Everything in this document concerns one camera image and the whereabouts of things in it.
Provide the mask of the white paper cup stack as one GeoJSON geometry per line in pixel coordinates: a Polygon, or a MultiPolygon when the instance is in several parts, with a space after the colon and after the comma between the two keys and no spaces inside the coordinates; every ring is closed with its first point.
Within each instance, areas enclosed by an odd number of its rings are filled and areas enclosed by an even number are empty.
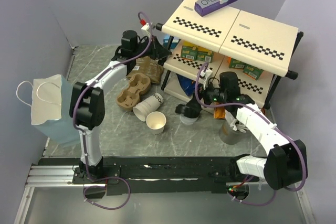
{"type": "Polygon", "coordinates": [[[147,116],[156,111],[164,102],[159,93],[155,93],[133,107],[133,113],[142,122],[146,121],[147,116]]]}

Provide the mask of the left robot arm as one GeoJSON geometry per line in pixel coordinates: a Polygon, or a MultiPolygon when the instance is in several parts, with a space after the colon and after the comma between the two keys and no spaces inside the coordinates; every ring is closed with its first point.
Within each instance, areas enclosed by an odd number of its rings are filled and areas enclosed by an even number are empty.
{"type": "Polygon", "coordinates": [[[108,66],[93,79],[73,85],[69,115],[80,136],[80,173],[90,182],[98,183],[104,176],[99,146],[99,126],[105,116],[104,94],[135,68],[138,58],[148,56],[162,64],[171,55],[170,47],[161,45],[156,36],[140,37],[134,30],[126,30],[108,66]]]}

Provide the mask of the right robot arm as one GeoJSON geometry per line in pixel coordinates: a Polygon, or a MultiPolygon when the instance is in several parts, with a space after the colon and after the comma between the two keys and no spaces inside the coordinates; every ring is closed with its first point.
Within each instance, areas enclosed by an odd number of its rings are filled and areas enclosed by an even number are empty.
{"type": "Polygon", "coordinates": [[[241,181],[250,175],[265,179],[274,190],[300,190],[308,177],[305,144],[285,135],[267,119],[249,95],[241,93],[236,73],[222,72],[217,88],[209,82],[209,75],[208,70],[197,73],[196,78],[204,82],[196,82],[191,100],[175,108],[180,119],[184,123],[193,123],[203,108],[223,108],[232,130],[237,131],[242,126],[243,131],[258,140],[267,154],[266,158],[252,155],[238,158],[229,168],[230,177],[241,181]]]}

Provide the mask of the white plastic cup lids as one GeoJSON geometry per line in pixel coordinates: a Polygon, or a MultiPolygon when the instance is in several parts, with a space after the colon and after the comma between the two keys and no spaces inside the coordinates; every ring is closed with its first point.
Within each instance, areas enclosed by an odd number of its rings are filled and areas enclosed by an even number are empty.
{"type": "Polygon", "coordinates": [[[184,114],[180,114],[180,121],[185,125],[192,125],[198,120],[199,116],[200,114],[198,114],[197,116],[192,116],[192,117],[188,117],[184,114]]]}

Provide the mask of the single white paper cup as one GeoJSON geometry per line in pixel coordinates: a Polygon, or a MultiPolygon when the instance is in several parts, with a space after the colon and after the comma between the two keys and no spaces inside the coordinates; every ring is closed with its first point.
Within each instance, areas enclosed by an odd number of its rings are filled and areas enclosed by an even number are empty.
{"type": "Polygon", "coordinates": [[[151,112],[146,117],[146,125],[154,135],[159,135],[163,132],[166,125],[166,117],[159,111],[151,112]]]}

